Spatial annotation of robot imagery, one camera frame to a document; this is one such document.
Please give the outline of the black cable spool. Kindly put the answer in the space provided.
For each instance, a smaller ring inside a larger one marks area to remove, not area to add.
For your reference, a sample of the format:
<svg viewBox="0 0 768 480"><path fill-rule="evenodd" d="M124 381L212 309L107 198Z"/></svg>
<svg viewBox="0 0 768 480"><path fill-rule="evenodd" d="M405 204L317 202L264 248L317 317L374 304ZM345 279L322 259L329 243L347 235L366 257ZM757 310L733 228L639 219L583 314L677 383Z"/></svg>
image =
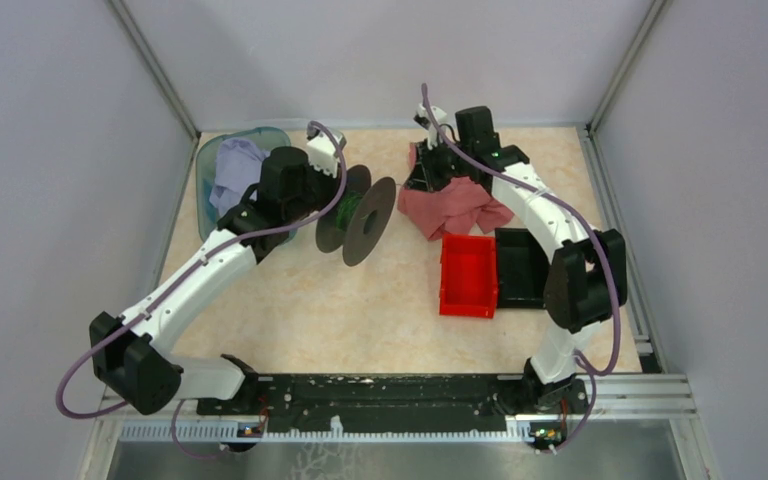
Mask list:
<svg viewBox="0 0 768 480"><path fill-rule="evenodd" d="M316 222L315 241L322 253L342 251L350 267L362 263L375 249L391 218L396 182L382 177L372 182L365 165L348 170L347 184L337 205Z"/></svg>

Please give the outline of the red plastic bin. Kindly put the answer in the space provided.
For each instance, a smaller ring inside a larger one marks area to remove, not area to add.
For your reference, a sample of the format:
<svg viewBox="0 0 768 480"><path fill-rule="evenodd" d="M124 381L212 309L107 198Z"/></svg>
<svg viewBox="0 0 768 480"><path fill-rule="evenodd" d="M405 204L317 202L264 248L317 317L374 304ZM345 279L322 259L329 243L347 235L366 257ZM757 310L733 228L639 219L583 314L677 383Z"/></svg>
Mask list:
<svg viewBox="0 0 768 480"><path fill-rule="evenodd" d="M439 314L492 319L498 302L495 238L445 234L440 263Z"/></svg>

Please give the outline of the black plastic bin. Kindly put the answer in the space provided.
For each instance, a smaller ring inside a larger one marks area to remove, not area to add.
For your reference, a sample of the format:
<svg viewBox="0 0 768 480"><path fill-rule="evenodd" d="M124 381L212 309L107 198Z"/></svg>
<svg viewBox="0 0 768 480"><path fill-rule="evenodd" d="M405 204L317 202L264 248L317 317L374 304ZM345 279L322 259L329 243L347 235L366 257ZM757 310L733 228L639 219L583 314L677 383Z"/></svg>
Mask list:
<svg viewBox="0 0 768 480"><path fill-rule="evenodd" d="M545 309L549 262L526 228L495 230L498 309Z"/></svg>

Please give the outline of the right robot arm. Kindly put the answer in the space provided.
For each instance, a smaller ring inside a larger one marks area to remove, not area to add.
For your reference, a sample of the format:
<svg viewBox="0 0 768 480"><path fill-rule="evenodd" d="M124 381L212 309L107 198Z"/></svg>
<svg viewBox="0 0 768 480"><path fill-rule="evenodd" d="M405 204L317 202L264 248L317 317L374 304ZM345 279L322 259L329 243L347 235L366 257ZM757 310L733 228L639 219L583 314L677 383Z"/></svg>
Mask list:
<svg viewBox="0 0 768 480"><path fill-rule="evenodd" d="M486 106L455 115L458 137L447 136L446 113L419 104L415 122L427 132L417 159L429 187L444 180L475 180L523 222L548 260L543 304L553 324L526 361L523 398L536 412L550 411L573 382L583 348L605 321L613 324L612 353L603 374L618 361L620 308L627 300L626 246L615 229L599 231L557 197L517 146L504 146Z"/></svg>

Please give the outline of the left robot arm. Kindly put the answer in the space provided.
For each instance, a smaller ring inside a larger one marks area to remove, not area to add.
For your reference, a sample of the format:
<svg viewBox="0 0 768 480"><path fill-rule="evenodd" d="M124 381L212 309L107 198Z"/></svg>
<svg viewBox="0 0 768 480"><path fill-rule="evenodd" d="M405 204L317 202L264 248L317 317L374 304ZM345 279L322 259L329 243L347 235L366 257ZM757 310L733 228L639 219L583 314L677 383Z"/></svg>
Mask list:
<svg viewBox="0 0 768 480"><path fill-rule="evenodd" d="M282 146L261 178L229 209L203 245L171 277L120 315L100 313L89 326L94 375L143 415L185 400L220 400L237 414L260 399L253 370L238 358L176 356L196 317L238 278L287 243L292 232L335 210L347 189L340 145L322 138Z"/></svg>

